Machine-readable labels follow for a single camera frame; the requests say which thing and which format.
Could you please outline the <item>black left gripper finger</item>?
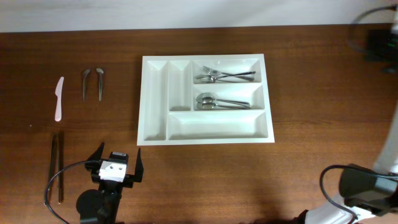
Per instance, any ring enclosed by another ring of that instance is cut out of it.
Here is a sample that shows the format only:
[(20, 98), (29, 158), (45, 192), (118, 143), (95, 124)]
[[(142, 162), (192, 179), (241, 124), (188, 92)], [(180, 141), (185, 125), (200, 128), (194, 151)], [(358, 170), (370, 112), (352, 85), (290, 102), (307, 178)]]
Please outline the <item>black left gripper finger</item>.
[(139, 149), (137, 152), (137, 158), (136, 158), (134, 181), (142, 182), (143, 175), (144, 175), (144, 165), (142, 163), (142, 158), (141, 158), (141, 149)]
[(97, 150), (94, 153), (92, 153), (92, 155), (89, 158), (87, 158), (87, 161), (99, 161), (101, 159), (103, 149), (104, 149), (104, 142), (102, 142), (97, 148)]

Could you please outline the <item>large silver spoon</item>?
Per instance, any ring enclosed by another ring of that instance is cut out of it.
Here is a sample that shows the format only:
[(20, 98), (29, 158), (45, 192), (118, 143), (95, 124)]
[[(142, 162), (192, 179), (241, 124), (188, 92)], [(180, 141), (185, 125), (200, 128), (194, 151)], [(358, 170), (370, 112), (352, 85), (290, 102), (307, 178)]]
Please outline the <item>large silver spoon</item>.
[(226, 106), (226, 105), (218, 105), (216, 103), (197, 103), (197, 108), (201, 110), (214, 110), (215, 108), (228, 108), (234, 110), (250, 109), (250, 107), (245, 107), (245, 106)]
[(214, 95), (212, 95), (211, 93), (200, 93), (197, 97), (196, 97), (196, 101), (198, 103), (210, 103), (213, 101), (220, 101), (220, 102), (224, 102), (224, 103), (231, 103), (231, 104), (235, 104), (235, 105), (240, 105), (240, 106), (245, 106), (245, 107), (250, 107), (250, 104), (248, 102), (243, 102), (243, 101), (232, 101), (232, 100), (222, 100), (219, 98), (216, 98)]

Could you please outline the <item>silver fork with long handle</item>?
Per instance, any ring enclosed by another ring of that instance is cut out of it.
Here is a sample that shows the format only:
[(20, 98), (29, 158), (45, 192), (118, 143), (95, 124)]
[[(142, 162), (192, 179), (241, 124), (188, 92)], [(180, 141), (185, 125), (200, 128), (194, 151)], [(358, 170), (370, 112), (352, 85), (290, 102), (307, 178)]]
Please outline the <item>silver fork with long handle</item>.
[(208, 76), (214, 80), (222, 79), (222, 78), (238, 78), (242, 80), (247, 80), (247, 81), (253, 81), (254, 77), (252, 75), (255, 75), (256, 72), (243, 72), (243, 73), (226, 73), (226, 72), (221, 72), (219, 70), (202, 66), (201, 71), (205, 73), (205, 76)]

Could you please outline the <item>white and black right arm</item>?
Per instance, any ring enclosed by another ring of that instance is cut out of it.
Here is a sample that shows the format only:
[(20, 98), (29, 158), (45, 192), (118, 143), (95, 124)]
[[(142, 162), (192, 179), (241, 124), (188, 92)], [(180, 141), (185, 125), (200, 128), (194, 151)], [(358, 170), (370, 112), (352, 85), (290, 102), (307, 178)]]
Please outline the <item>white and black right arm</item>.
[[(374, 60), (390, 62), (385, 73), (397, 73), (397, 29), (376, 29), (368, 32), (365, 48), (354, 41), (354, 29), (348, 31), (352, 48)], [(341, 169), (338, 194), (331, 197), (324, 186), (326, 173)], [(397, 115), (393, 117), (389, 135), (372, 169), (349, 165), (331, 165), (322, 170), (320, 190), (327, 200), (321, 207), (304, 210), (292, 223), (326, 224), (359, 223), (388, 213), (397, 213)]]

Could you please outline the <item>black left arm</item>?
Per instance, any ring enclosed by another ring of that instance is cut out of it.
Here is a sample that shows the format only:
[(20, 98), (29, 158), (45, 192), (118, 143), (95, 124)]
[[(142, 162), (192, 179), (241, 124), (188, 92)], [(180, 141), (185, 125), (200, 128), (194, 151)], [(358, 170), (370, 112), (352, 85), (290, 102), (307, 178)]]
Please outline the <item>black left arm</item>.
[(141, 152), (137, 153), (133, 174), (127, 173), (129, 155), (111, 152), (103, 159), (104, 143), (87, 158), (85, 169), (90, 172), (97, 189), (84, 191), (76, 201), (76, 210), (80, 214), (80, 223), (115, 223), (122, 192), (133, 188), (135, 182), (141, 182), (144, 166)]

